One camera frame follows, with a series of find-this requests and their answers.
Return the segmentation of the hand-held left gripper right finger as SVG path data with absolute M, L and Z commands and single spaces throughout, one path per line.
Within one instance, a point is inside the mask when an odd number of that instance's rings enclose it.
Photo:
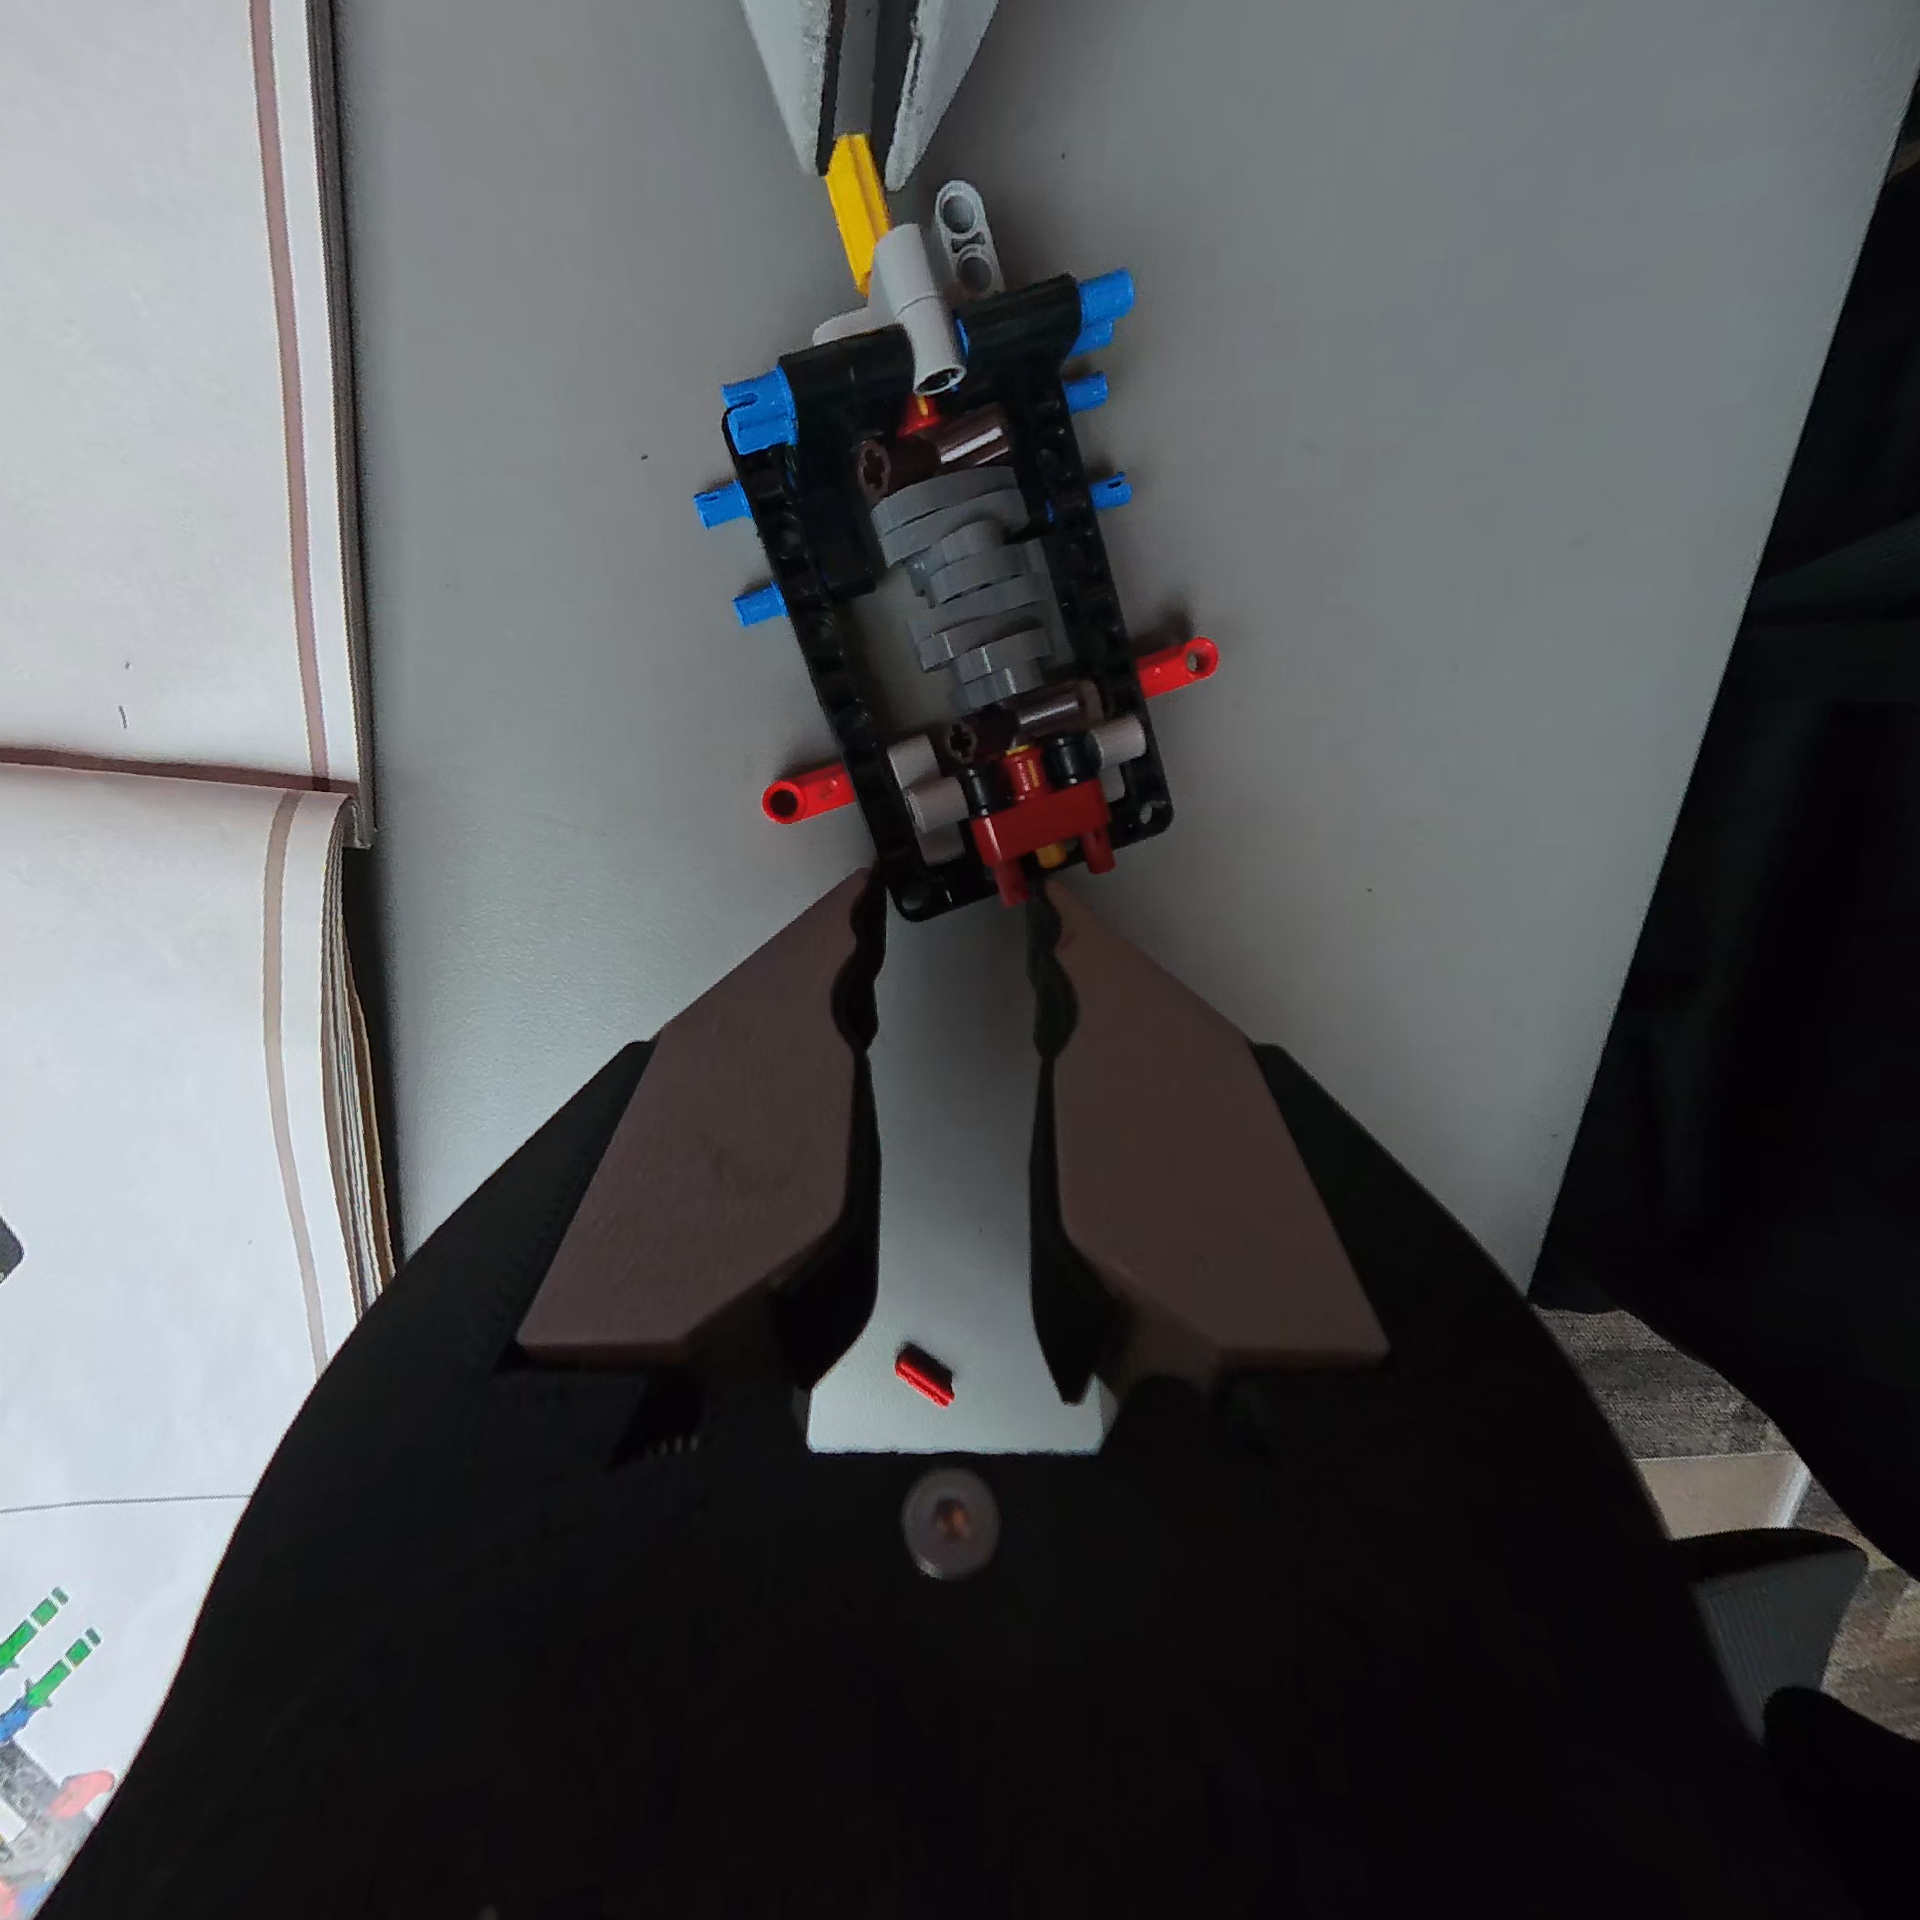
M 1064 1399 L 1380 1368 L 1380 1313 L 1247 1036 L 1071 888 L 1027 935 L 1028 1296 Z

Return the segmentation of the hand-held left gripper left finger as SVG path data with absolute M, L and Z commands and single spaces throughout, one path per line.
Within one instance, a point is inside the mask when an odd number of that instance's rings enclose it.
M 886 893 L 856 869 L 650 1046 L 517 1342 L 818 1386 L 879 1296 L 869 1051 Z

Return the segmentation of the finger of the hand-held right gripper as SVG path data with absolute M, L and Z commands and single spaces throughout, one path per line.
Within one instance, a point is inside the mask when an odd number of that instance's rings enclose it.
M 873 132 L 883 2 L 745 2 L 756 57 L 798 164 L 827 173 L 836 142 Z
M 902 190 L 960 93 L 996 2 L 883 2 L 879 15 L 879 164 Z

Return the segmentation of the small yellow lego connector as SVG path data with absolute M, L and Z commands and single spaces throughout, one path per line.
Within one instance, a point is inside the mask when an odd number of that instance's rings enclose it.
M 845 132 L 834 138 L 825 185 L 853 286 L 865 298 L 873 291 L 879 248 L 895 227 L 869 132 Z

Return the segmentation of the black lego frame assembly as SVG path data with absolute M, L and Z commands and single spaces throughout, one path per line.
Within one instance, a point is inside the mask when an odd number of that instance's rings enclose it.
M 895 219 L 857 307 L 723 386 L 734 475 L 696 508 L 756 528 L 770 579 L 734 612 L 786 620 L 838 753 L 762 810 L 856 807 L 909 923 L 1108 873 L 1173 823 L 1148 705 L 1220 651 L 1137 648 L 1100 524 L 1135 491 L 1075 432 L 1137 301 L 1126 269 L 1007 291 L 986 205 L 952 180 L 933 227 Z

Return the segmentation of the lego instruction booklet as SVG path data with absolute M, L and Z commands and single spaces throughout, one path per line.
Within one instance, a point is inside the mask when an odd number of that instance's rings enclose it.
M 4 1916 L 395 1272 L 334 8 L 2 8 Z

